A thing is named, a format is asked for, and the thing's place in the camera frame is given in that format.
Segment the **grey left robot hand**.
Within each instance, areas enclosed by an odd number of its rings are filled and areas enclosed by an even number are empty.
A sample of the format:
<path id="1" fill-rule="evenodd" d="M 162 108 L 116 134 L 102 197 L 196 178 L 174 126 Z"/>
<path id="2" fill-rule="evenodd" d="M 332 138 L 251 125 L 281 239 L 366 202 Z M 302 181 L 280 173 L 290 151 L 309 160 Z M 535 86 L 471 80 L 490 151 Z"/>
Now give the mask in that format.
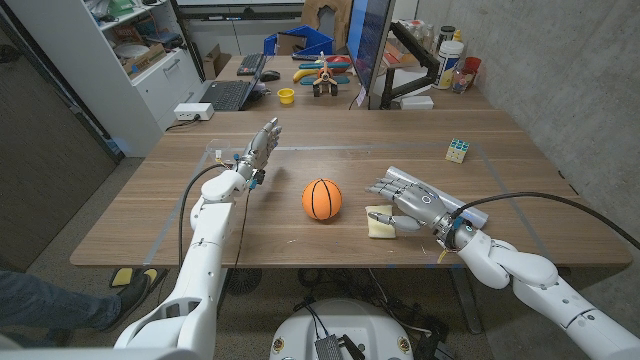
<path id="1" fill-rule="evenodd" d="M 281 130 L 277 117 L 266 123 L 246 146 L 236 164 L 236 172 L 249 180 L 255 171 L 263 170 L 271 152 L 278 144 Z"/>

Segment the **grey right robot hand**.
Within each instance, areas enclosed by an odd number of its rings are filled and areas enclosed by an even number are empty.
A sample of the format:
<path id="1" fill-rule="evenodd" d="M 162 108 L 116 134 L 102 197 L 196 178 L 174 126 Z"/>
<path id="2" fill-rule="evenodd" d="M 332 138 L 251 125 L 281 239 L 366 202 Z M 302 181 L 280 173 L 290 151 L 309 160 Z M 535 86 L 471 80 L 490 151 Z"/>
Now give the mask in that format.
<path id="1" fill-rule="evenodd" d="M 456 220 L 440 197 L 427 186 L 401 179 L 380 178 L 368 187 L 366 192 L 378 194 L 392 201 L 403 212 L 402 216 L 392 216 L 369 211 L 369 218 L 407 232 L 416 232 L 428 227 L 441 246 L 450 251 L 463 249 L 478 233 L 470 224 L 456 224 Z"/>

